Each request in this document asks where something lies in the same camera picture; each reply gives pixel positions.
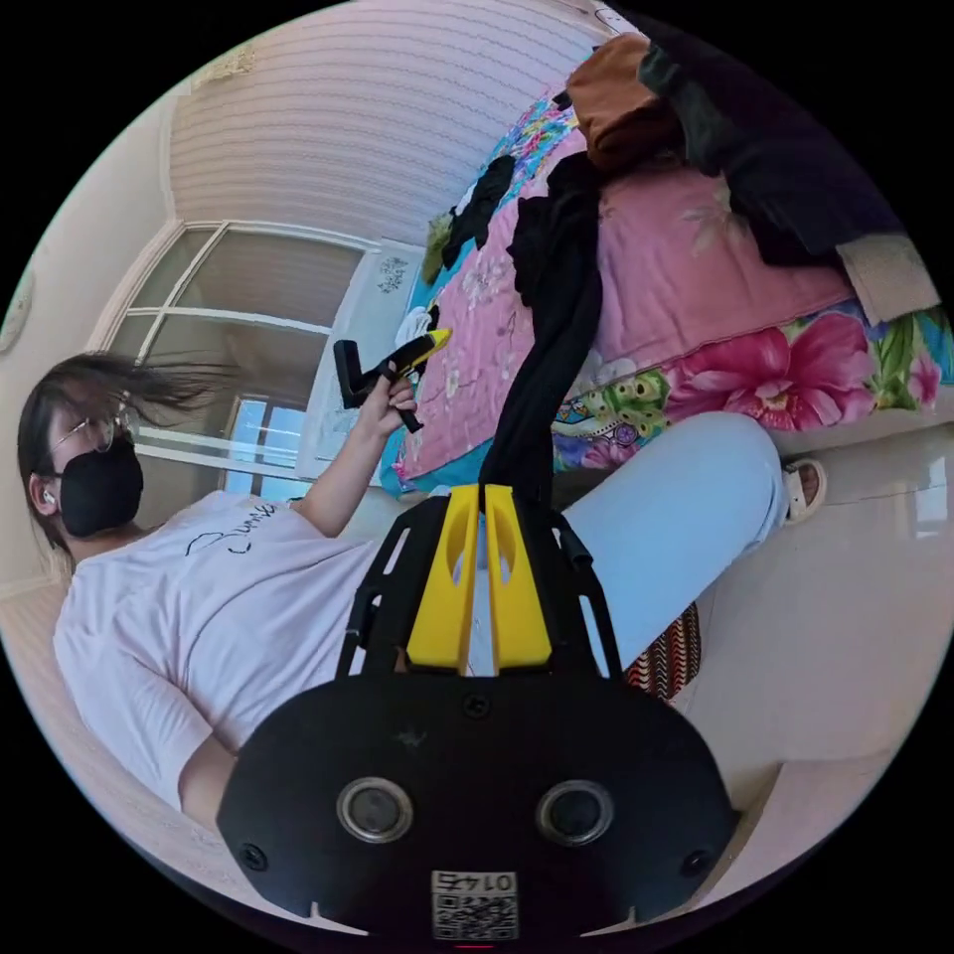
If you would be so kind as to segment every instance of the screw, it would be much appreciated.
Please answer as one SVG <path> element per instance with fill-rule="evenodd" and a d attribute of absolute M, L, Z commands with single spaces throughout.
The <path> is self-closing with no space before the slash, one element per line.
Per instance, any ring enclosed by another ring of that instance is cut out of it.
<path fill-rule="evenodd" d="M 696 877 L 697 875 L 700 875 L 709 866 L 709 861 L 710 861 L 709 852 L 706 852 L 706 851 L 693 852 L 683 862 L 683 867 L 682 867 L 682 870 L 680 871 L 680 874 L 683 877 Z"/>
<path fill-rule="evenodd" d="M 238 857 L 250 871 L 263 872 L 268 867 L 268 858 L 265 857 L 265 852 L 248 842 L 238 849 Z"/>
<path fill-rule="evenodd" d="M 486 696 L 471 693 L 464 697 L 464 714 L 468 718 L 484 718 L 490 711 L 490 700 Z"/>

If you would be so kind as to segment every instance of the qr code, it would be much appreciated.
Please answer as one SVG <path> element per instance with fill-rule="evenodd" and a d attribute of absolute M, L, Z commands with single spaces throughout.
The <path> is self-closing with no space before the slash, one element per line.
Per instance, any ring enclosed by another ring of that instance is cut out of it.
<path fill-rule="evenodd" d="M 434 937 L 439 941 L 517 939 L 517 898 L 497 894 L 435 894 Z"/>

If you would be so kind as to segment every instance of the woman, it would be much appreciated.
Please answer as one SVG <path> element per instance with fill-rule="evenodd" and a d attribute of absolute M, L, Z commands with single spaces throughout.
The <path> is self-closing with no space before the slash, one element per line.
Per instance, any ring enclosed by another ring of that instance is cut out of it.
<path fill-rule="evenodd" d="M 255 727 L 334 675 L 352 599 L 379 546 L 339 535 L 399 412 L 416 410 L 407 381 L 382 379 L 302 500 L 216 492 L 160 527 L 139 527 L 138 420 L 198 409 L 223 375 L 79 355 L 37 384 L 18 435 L 31 514 L 75 570 L 54 646 L 79 713 L 144 785 L 212 830 L 235 754 Z M 786 475 L 753 420 L 704 414 L 569 508 L 624 664 L 790 509 L 814 510 L 822 478 L 813 462 Z M 479 675 L 493 673 L 486 590 L 478 579 L 471 671 Z M 605 672 L 598 639 L 594 649 Z"/>

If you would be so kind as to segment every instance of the white t-shirt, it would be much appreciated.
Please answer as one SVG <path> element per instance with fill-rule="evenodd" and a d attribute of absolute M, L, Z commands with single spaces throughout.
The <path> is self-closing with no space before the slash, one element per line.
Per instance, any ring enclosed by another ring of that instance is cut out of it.
<path fill-rule="evenodd" d="M 236 752 L 278 706 L 334 677 L 379 546 L 217 492 L 83 560 L 54 648 L 86 727 L 181 808 L 182 769 L 210 733 Z"/>

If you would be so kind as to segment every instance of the long dark hair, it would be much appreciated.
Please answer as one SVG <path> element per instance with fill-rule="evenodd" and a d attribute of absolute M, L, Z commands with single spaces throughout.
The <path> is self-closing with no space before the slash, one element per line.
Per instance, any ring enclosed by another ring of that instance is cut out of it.
<path fill-rule="evenodd" d="M 50 424 L 58 407 L 73 410 L 80 418 L 97 417 L 115 412 L 125 402 L 145 423 L 167 426 L 175 416 L 213 403 L 237 376 L 236 369 L 225 365 L 200 361 L 137 364 L 134 358 L 108 352 L 76 355 L 47 371 L 20 413 L 17 462 L 30 514 L 53 550 L 69 556 L 57 522 L 33 505 L 30 476 L 43 476 L 49 470 Z"/>

